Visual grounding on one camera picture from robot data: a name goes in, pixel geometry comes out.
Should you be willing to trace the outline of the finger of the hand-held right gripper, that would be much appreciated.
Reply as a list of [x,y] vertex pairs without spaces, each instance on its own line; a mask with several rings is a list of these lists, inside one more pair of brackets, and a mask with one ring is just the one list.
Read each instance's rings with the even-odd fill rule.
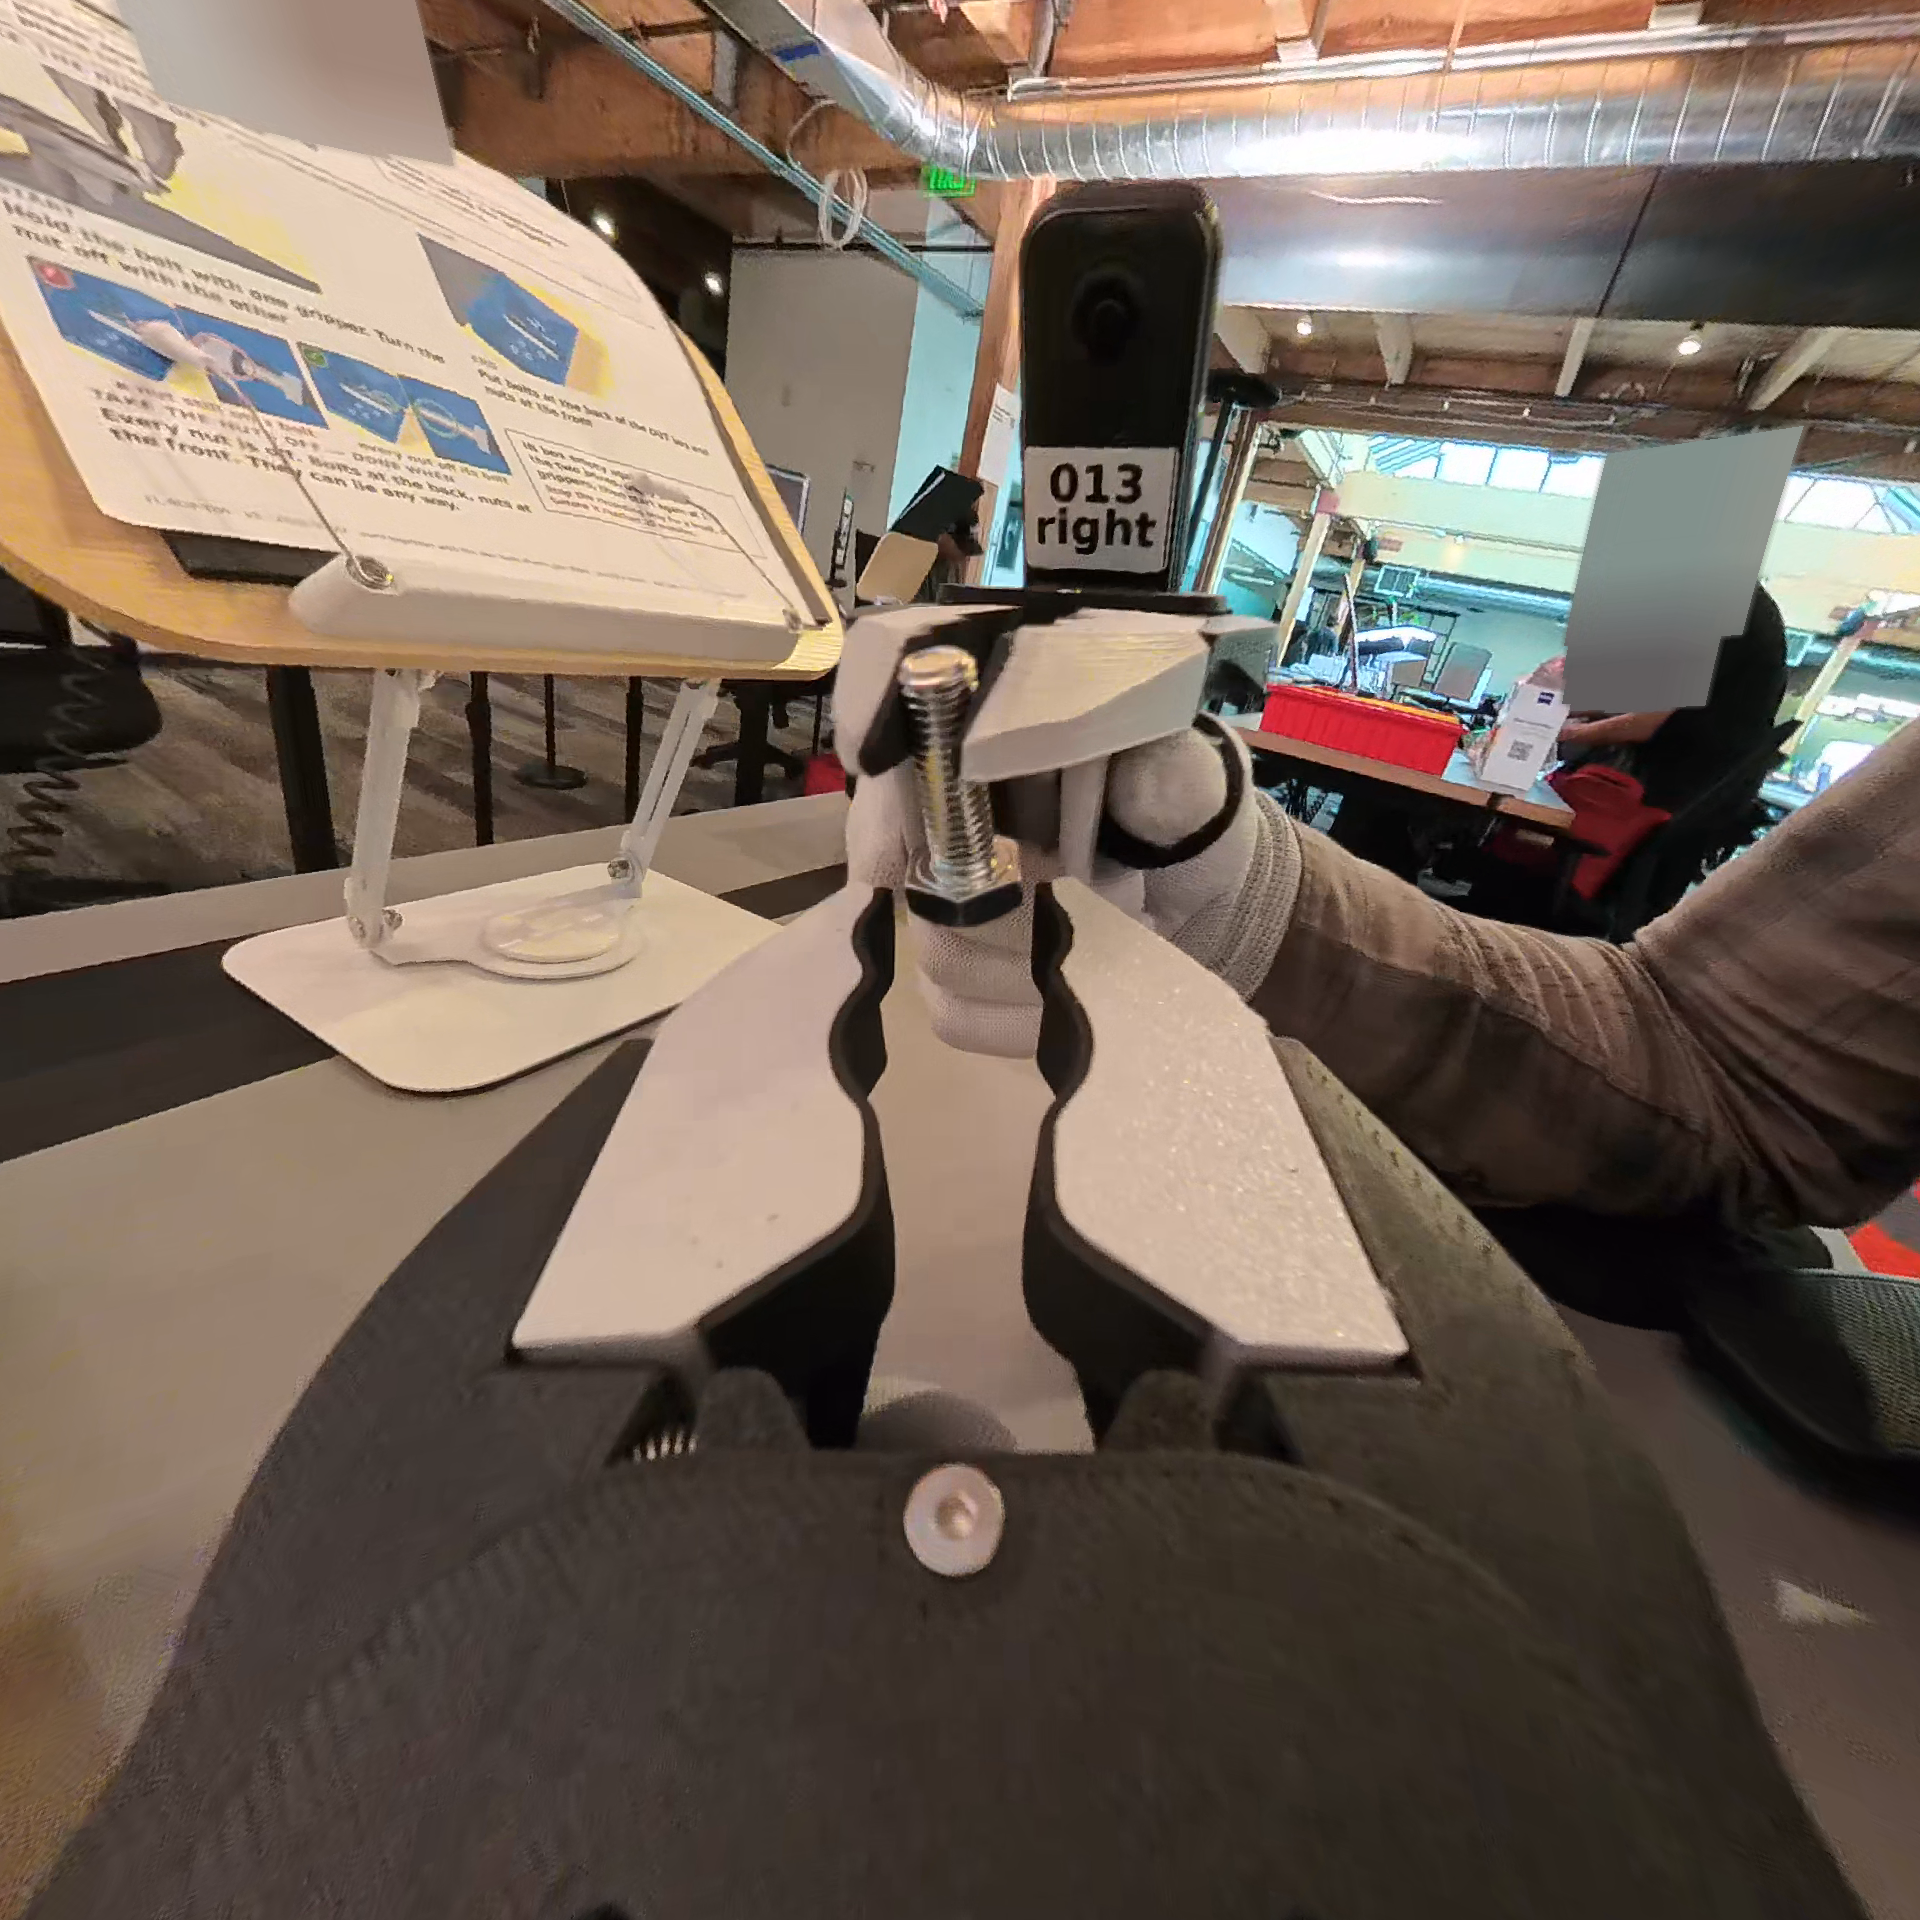
[[1000,637],[1000,607],[898,607],[870,610],[848,627],[832,687],[832,743],[846,776],[888,774],[914,750],[903,660],[957,647],[983,667]]
[[1192,724],[1212,660],[1208,614],[1068,614],[996,649],[962,744],[974,785],[1035,778]]

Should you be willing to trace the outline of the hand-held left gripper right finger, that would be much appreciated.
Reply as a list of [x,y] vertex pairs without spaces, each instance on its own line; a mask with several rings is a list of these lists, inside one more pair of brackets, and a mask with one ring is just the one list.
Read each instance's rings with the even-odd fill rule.
[[1267,1025],[1089,885],[1033,907],[1050,1095],[1023,1223],[1023,1305],[1094,1441],[1149,1376],[1227,1412],[1270,1375],[1412,1364],[1378,1266]]

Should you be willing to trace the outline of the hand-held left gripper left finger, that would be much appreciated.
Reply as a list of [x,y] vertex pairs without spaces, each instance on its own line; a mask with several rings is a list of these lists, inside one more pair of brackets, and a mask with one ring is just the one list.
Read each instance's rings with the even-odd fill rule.
[[848,885],[659,1028],[513,1335],[528,1364],[780,1385],[809,1438],[856,1441],[898,1238],[873,1097],[898,908]]

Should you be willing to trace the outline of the silver hex bolt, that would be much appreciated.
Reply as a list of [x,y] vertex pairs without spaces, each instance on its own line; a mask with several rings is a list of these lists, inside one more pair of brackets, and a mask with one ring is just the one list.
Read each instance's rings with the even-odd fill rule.
[[924,847],[906,873],[906,905],[928,925],[971,932],[1023,900],[1019,854],[996,835],[990,791],[965,776],[978,665],[960,645],[917,649],[896,669]]

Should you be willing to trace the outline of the person's right forearm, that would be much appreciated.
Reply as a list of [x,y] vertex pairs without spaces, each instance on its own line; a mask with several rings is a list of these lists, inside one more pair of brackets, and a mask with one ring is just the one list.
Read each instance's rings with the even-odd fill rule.
[[1459,1194],[1852,1229],[1917,1185],[1917,722],[1625,944],[1260,817],[1289,917],[1252,1006]]

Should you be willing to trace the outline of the person's right hand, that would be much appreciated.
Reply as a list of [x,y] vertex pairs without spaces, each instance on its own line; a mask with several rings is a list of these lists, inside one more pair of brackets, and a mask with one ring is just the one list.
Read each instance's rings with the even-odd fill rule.
[[[1202,717],[1145,743],[1112,759],[1103,801],[1093,891],[1250,999],[1281,952],[1302,857],[1295,829],[1254,786],[1240,737]],[[1057,873],[1052,854],[1036,854],[1011,915],[919,927],[924,1006],[944,1045],[988,1058],[1036,1055],[1036,894]]]

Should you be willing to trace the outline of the red plastic bin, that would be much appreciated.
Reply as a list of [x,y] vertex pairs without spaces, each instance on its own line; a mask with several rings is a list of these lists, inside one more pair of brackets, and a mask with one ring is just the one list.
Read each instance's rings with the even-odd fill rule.
[[1441,776],[1464,738],[1459,717],[1322,684],[1275,684],[1260,732],[1407,773]]

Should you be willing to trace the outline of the wooden desk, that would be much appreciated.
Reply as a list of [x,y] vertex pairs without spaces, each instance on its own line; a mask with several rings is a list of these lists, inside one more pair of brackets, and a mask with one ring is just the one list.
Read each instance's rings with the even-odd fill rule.
[[1524,794],[1506,793],[1480,780],[1471,759],[1460,750],[1451,756],[1445,770],[1427,773],[1283,732],[1238,731],[1238,735],[1254,760],[1270,760],[1286,769],[1281,780],[1300,780],[1329,793],[1345,793],[1360,785],[1419,797],[1424,804],[1487,812],[1554,838],[1575,832],[1572,806],[1565,804],[1546,780],[1537,780]]

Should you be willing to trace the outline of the white sign card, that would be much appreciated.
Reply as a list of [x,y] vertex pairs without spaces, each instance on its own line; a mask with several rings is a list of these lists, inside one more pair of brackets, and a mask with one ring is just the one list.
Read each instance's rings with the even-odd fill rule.
[[1554,765],[1567,722],[1569,704],[1557,684],[1533,679],[1514,684],[1493,722],[1471,743],[1475,780],[1510,798],[1528,797]]

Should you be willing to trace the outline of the red office chair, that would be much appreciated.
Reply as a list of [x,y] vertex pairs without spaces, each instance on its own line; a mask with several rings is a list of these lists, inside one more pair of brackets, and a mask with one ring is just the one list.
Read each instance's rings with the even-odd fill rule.
[[1561,767],[1548,786],[1572,815],[1575,854],[1565,882],[1587,905],[1599,903],[1629,858],[1673,820],[1668,808],[1646,802],[1638,778],[1617,767]]

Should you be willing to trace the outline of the black office chair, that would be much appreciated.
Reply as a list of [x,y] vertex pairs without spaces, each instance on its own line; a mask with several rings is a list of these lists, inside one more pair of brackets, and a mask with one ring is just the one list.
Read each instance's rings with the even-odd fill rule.
[[1767,826],[1762,789],[1799,724],[1778,724],[1762,747],[1653,829],[1597,907],[1600,934],[1623,944],[1661,918]]
[[163,731],[140,653],[127,637],[76,638],[60,604],[15,577],[3,578],[3,913],[28,918],[60,910],[150,900],[161,881],[56,876],[52,862],[83,776],[127,762]]

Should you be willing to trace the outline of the printed instruction sheet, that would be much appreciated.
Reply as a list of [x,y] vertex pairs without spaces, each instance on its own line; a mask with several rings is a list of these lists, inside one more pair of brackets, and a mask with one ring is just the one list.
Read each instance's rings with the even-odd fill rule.
[[386,653],[763,662],[822,621],[592,231],[166,105],[85,7],[4,5],[3,95],[4,335],[108,521],[319,557],[295,619]]

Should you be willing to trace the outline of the silver ventilation duct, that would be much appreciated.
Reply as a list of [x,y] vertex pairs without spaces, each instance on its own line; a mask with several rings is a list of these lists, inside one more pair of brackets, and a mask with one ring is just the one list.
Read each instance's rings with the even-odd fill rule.
[[1913,161],[1913,41],[1023,97],[880,122],[983,181],[1308,181]]

